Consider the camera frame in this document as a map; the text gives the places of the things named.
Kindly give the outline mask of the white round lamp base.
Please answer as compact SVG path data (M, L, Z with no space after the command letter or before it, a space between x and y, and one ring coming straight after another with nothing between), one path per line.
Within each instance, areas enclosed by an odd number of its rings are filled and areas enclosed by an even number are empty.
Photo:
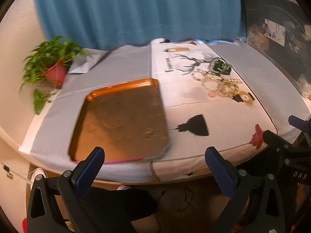
M34 181L36 180L36 177L37 176L41 176L41 175L44 178L47 177L47 173L46 173L46 171L43 168L36 168L36 169L34 169L34 171L32 172L32 176L31 176L31 184L30 184L31 188L33 186Z

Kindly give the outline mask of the grey tablecloth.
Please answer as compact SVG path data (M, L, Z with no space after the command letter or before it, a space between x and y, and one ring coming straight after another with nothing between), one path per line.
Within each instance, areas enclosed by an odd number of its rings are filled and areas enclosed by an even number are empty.
M276 132L293 142L299 131L288 123L295 115L310 118L310 100L301 96L281 70L259 51L243 42L212 42L232 71L253 90L276 126ZM88 93L102 87L152 76L150 46L124 46L112 52L89 72L70 75L56 99L34 117L19 151L50 169L73 166L69 140Z

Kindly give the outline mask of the white printed table runner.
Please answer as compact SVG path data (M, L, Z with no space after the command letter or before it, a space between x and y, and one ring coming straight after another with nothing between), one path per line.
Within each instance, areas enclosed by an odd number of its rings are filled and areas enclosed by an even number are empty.
M235 165L259 153L251 144L256 126L263 131L276 126L249 85L242 81L241 97L234 100L217 95L215 83L201 83L200 70L208 70L209 61L220 56L214 46L158 38L150 48L170 138L168 152L152 163L160 180L206 174L204 153L210 146Z

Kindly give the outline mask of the dark storage box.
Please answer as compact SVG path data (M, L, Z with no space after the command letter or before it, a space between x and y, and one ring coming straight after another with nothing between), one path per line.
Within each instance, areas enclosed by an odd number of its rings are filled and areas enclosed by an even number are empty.
M243 0L247 43L310 97L310 22L295 0Z

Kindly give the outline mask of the orange metal tray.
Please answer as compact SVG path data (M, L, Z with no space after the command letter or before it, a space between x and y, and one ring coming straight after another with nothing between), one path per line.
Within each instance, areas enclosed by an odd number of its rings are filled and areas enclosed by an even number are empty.
M69 156L84 160L95 147L105 164L151 161L170 148L160 85L140 79L90 92L76 122Z

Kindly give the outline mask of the red plant pot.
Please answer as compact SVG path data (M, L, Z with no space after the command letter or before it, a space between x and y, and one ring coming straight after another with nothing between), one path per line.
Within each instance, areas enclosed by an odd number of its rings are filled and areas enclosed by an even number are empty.
M52 67L42 74L54 88L62 87L66 75L67 69L62 59L59 59Z

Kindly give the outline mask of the green potted plant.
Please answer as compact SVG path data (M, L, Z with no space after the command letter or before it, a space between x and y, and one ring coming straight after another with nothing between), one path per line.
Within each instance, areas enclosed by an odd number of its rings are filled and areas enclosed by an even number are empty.
M19 89L21 90L25 85L48 82L42 74L52 67L59 59L63 60L67 72L69 72L74 59L79 55L89 56L89 52L85 48L78 46L76 42L71 41L69 38L64 38L63 36L56 36L49 41L40 43L31 51L31 54L24 59L25 65L23 68L22 83ZM50 103L50 98L61 89L54 88L51 84L50 86L53 88L51 91L42 91L36 88L33 92L33 107L36 115L41 113L44 105Z

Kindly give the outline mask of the blue curtain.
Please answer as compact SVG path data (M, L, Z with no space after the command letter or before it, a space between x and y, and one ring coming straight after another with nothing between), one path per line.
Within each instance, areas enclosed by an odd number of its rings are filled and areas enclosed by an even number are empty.
M234 41L245 35L241 0L34 0L47 39L109 50L156 38Z

